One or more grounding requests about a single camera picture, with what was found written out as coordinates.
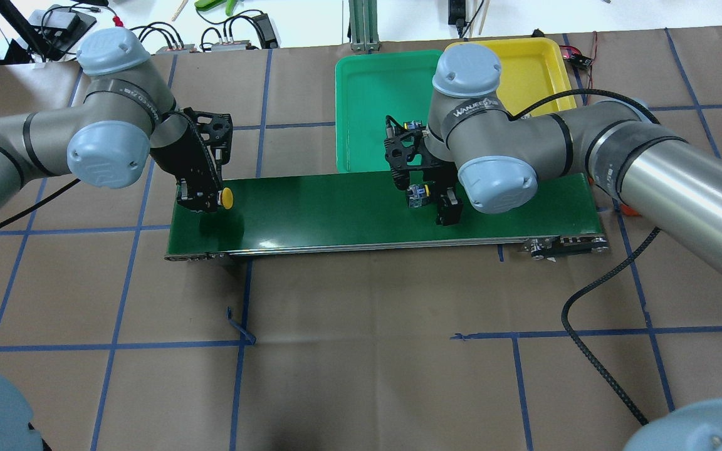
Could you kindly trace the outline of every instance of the yellow knob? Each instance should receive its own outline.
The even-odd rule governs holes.
[[[232,209],[233,207],[233,192],[230,188],[225,188],[221,191],[221,206],[224,209]]]

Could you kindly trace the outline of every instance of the silver cylinder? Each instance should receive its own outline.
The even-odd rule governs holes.
[[[662,141],[630,163],[619,196],[722,273],[722,160]]]

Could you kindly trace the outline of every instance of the green panel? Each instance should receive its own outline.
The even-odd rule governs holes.
[[[383,249],[527,237],[601,234],[587,179],[573,174],[541,182],[531,202],[485,215],[465,201],[461,223],[436,225],[436,206],[409,209],[389,172],[227,180],[230,210],[195,214],[175,207],[169,257],[206,254]]]
[[[438,49],[359,54],[336,63],[339,172],[389,169],[384,160],[386,115],[427,123],[433,94],[431,80],[441,55]]]

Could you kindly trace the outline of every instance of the white surface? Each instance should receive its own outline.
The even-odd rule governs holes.
[[[483,36],[531,34],[533,29],[545,33],[618,31],[618,29],[687,28],[688,26],[722,25],[722,1],[715,0],[490,0],[489,14],[484,21]],[[47,0],[13,0],[25,16],[34,9],[54,3]],[[478,0],[467,0],[468,18],[472,17]],[[124,24],[132,26],[163,20],[168,22],[179,0],[111,0]],[[346,43],[349,22],[349,0],[244,0],[236,11],[258,8],[272,18],[281,46],[321,46]],[[112,26],[111,14],[95,14],[96,28]],[[224,8],[218,6],[206,13],[217,22],[224,20]],[[456,38],[455,28],[447,23],[447,0],[378,0],[378,28],[381,41],[412,41]],[[0,18],[3,30],[10,37],[15,33]],[[200,36],[209,26],[197,17],[193,0],[189,1],[174,22],[186,43],[200,43]],[[249,24],[237,21],[233,26],[236,38],[257,42]],[[473,28],[478,36],[478,24]],[[209,34],[207,41],[212,41]],[[150,51],[164,46],[159,34],[147,40]]]

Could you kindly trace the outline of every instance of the red object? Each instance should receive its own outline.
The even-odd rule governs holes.
[[[625,216],[642,216],[635,209],[626,204],[620,204],[620,212]]]

